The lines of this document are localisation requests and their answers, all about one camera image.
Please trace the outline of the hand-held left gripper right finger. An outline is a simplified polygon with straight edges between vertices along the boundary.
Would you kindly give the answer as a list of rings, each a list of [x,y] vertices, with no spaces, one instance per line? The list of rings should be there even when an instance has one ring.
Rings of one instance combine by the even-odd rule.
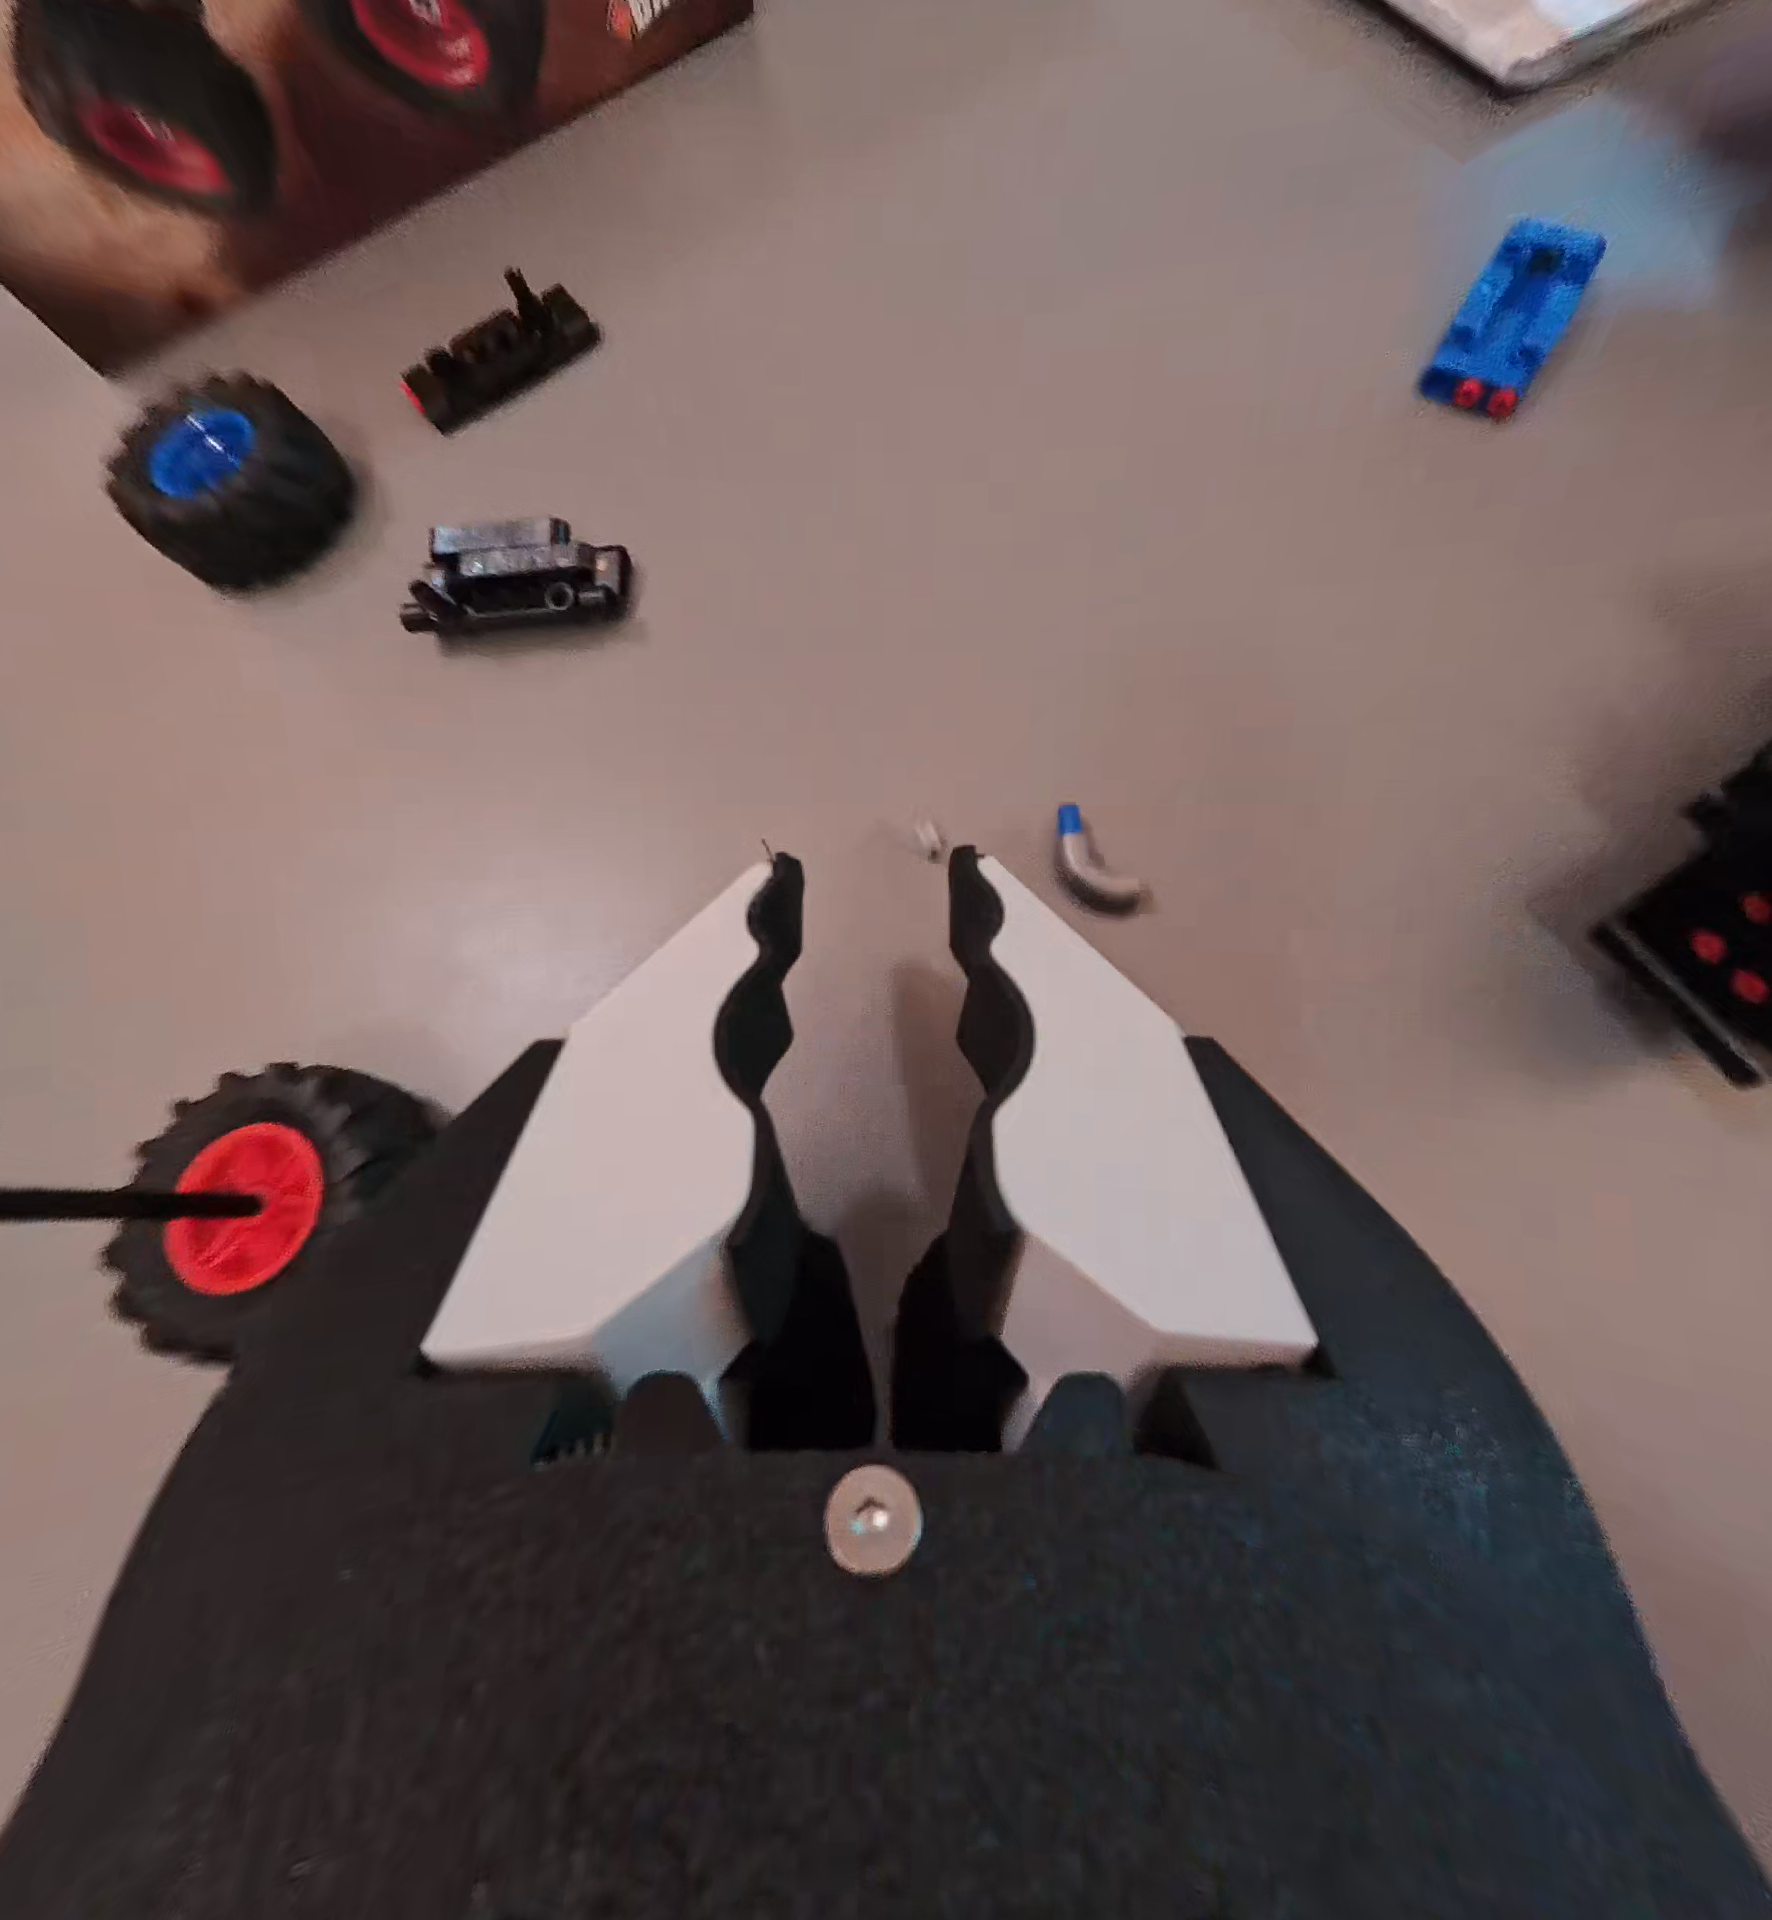
[[[1312,1310],[1180,1022],[997,858],[946,854],[975,1078],[889,1326],[889,1448],[1014,1453],[1061,1379],[1136,1419],[1178,1369],[1300,1369]]]

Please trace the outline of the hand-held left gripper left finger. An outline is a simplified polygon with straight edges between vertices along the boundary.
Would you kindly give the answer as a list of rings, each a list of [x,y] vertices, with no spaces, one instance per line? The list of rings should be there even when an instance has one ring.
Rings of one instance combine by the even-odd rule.
[[[875,1373],[836,1239],[799,1213],[771,1070],[799,858],[769,854],[564,1039],[419,1357],[445,1373],[677,1373],[744,1448],[869,1448]]]

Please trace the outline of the black lego wheel red rim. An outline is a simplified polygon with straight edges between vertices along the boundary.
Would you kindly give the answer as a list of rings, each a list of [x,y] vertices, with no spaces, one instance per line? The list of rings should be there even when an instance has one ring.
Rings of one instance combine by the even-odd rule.
[[[101,1242],[106,1310],[153,1349],[235,1365],[435,1129],[445,1109],[357,1070],[219,1076],[137,1148],[137,1194],[245,1194],[255,1213],[121,1220]]]

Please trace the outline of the long black lego axle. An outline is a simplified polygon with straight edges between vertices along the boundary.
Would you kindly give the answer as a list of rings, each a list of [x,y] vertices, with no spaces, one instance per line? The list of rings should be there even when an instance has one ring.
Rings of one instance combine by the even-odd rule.
[[[0,1185],[0,1220],[252,1220],[264,1198],[235,1185]]]

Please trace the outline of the partly built lego truck model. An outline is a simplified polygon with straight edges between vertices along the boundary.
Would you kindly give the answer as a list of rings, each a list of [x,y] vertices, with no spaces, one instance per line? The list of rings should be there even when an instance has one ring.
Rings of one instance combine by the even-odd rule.
[[[1686,801],[1696,854],[1592,927],[1598,952],[1740,1089],[1772,1084],[1772,739]]]

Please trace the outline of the grey lego elbow blue pin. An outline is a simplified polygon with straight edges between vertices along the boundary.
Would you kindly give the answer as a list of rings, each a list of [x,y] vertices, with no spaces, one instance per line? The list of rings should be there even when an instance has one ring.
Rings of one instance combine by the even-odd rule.
[[[1118,877],[1097,838],[1090,823],[1071,801],[1058,806],[1058,881],[1069,884],[1069,896],[1078,896],[1090,917],[1141,917],[1146,910],[1146,884],[1136,877]]]

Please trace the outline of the black lego wheel blue rim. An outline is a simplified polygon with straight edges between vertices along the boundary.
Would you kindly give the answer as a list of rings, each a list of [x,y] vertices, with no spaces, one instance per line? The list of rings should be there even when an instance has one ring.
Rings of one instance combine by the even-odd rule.
[[[337,550],[357,470],[272,380],[229,369],[153,400],[101,470],[106,508],[212,591],[272,591]]]

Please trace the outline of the black lego assembly grey ends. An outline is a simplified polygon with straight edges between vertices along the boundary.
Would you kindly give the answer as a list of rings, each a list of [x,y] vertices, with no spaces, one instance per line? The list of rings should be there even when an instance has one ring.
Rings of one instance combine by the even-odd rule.
[[[511,309],[481,322],[451,337],[419,361],[397,374],[405,400],[445,438],[489,421],[511,400],[579,361],[604,344],[604,322],[564,292],[535,292],[518,267],[503,267]]]

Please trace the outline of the blue lego piece red pins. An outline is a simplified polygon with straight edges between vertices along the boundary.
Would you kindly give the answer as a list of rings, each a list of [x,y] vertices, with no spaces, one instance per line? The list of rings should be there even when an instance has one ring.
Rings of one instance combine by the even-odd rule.
[[[1510,220],[1473,277],[1414,392],[1454,413],[1510,421],[1607,253],[1607,238],[1559,220]]]

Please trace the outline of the monster truck toy box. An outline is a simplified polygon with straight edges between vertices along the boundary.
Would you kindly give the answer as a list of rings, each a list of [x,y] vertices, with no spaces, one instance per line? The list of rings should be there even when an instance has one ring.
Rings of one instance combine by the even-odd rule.
[[[0,0],[0,284],[127,369],[498,162],[748,0]]]

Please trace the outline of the white instruction booklet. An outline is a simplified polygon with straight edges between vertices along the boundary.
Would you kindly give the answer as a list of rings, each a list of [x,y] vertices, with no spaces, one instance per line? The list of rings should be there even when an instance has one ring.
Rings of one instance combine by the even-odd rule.
[[[1525,94],[1709,10],[1709,0],[1382,0],[1382,10],[1497,94]]]

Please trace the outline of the black lego bracket assembly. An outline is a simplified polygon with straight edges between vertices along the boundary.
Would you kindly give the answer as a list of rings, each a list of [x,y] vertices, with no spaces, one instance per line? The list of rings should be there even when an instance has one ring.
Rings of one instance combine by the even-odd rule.
[[[596,633],[637,601],[623,546],[579,537],[564,518],[431,525],[397,623],[435,641],[511,633]]]

